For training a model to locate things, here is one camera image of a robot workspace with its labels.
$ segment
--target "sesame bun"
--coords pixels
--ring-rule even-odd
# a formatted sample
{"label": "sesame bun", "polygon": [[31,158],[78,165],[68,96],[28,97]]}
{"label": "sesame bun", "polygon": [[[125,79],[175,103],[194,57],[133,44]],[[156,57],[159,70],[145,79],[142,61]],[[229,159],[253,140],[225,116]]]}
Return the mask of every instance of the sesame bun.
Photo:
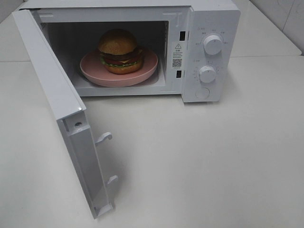
{"label": "sesame bun", "polygon": [[131,32],[123,29],[107,31],[101,36],[98,44],[101,52],[111,55],[124,55],[133,52],[136,47],[136,38]]}
{"label": "sesame bun", "polygon": [[104,67],[111,73],[122,75],[139,70],[142,67],[142,65],[143,65],[143,58],[140,58],[135,64],[130,66],[115,67],[115,66],[104,65]]}

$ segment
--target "white tiled wall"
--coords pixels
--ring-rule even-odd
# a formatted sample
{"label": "white tiled wall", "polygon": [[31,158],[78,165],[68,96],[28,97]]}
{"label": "white tiled wall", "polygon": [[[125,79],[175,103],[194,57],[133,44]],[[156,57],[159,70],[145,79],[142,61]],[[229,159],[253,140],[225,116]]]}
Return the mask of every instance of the white tiled wall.
{"label": "white tiled wall", "polygon": [[304,0],[295,0],[283,32],[304,53]]}
{"label": "white tiled wall", "polygon": [[251,0],[304,53],[304,0]]}
{"label": "white tiled wall", "polygon": [[251,0],[273,23],[283,30],[294,0]]}
{"label": "white tiled wall", "polygon": [[0,0],[0,22],[14,11],[23,0]]}

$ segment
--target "power knob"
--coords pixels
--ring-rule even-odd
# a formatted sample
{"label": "power knob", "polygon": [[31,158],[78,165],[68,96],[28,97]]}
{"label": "power knob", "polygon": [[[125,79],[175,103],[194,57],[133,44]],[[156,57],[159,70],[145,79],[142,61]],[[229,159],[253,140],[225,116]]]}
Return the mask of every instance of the power knob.
{"label": "power knob", "polygon": [[210,35],[204,39],[204,49],[209,55],[216,55],[223,48],[222,38],[218,35]]}
{"label": "power knob", "polygon": [[216,72],[211,66],[204,66],[199,70],[199,78],[204,83],[212,82],[215,79]]}

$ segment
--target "lettuce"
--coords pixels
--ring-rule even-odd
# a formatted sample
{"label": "lettuce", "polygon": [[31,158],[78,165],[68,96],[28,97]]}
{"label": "lettuce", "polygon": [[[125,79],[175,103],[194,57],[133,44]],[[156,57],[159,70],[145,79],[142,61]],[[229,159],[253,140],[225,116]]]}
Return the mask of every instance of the lettuce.
{"label": "lettuce", "polygon": [[137,61],[136,61],[136,62],[133,62],[133,63],[126,63],[126,64],[122,64],[122,65],[115,65],[115,64],[106,63],[106,62],[104,61],[104,58],[102,58],[102,57],[100,57],[100,61],[101,61],[101,63],[102,63],[103,65],[107,65],[107,66],[110,66],[110,67],[120,67],[120,68],[126,67],[126,66],[130,66],[130,65],[134,65],[134,64],[137,63]]}

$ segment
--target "hamburger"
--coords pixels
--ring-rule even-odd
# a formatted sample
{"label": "hamburger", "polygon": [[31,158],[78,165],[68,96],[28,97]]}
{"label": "hamburger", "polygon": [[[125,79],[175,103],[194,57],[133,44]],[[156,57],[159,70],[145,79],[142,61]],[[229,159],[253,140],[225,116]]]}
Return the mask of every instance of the hamburger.
{"label": "hamburger", "polygon": [[129,31],[107,31],[101,36],[98,49],[102,64],[111,73],[128,74],[143,65],[143,50],[137,46],[136,38]]}

